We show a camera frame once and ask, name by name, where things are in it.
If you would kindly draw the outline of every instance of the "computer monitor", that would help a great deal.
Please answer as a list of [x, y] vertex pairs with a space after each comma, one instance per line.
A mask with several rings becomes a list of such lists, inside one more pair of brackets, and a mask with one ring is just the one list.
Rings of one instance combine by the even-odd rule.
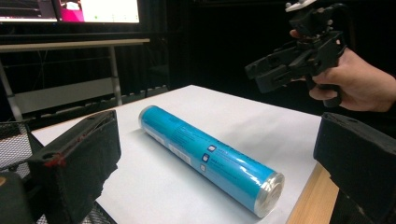
[[51, 0], [0, 0], [0, 22], [57, 21]]
[[139, 23], [137, 0], [52, 0], [59, 21]]

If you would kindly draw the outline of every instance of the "water filter cartridge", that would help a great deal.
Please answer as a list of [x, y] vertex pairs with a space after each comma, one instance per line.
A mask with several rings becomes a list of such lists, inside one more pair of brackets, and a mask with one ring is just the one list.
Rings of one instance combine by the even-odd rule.
[[275, 207], [283, 189], [281, 173], [151, 105], [139, 115], [140, 127], [257, 217]]

